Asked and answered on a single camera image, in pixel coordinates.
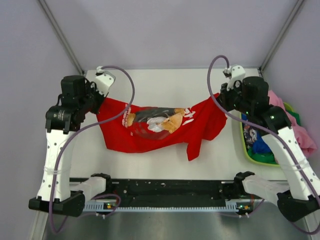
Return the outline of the red t shirt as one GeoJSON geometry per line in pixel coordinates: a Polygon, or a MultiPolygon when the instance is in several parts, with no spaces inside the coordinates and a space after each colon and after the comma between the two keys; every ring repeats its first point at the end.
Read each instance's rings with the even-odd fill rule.
{"type": "Polygon", "coordinates": [[[106,121],[126,106],[107,98],[96,116],[109,150],[138,154],[185,143],[192,161],[200,155],[202,141],[212,141],[227,122],[212,98],[188,108],[131,105],[115,120],[106,121]]]}

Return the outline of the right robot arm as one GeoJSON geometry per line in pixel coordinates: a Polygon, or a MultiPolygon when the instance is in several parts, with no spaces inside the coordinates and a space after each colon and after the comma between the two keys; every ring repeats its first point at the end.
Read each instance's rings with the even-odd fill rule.
{"type": "Polygon", "coordinates": [[[240,172],[235,177],[234,194],[265,199],[294,223],[319,210],[320,179],[302,152],[286,112],[269,103],[268,91],[269,85],[261,77],[246,77],[223,83],[215,103],[226,114],[237,110],[246,115],[245,124],[260,131],[288,183],[285,186],[249,171],[240,172]]]}

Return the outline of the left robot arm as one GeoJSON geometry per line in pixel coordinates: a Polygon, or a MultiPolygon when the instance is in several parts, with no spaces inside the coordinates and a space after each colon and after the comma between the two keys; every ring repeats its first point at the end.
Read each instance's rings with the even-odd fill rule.
{"type": "Polygon", "coordinates": [[[97,114],[115,81],[110,73],[100,73],[94,81],[81,75],[65,76],[57,103],[45,114],[46,157],[40,188],[29,200],[31,210],[68,217],[82,214],[85,203],[96,195],[109,198],[114,191],[109,176],[95,173],[75,190],[70,189],[74,138],[87,113],[97,114]]]}

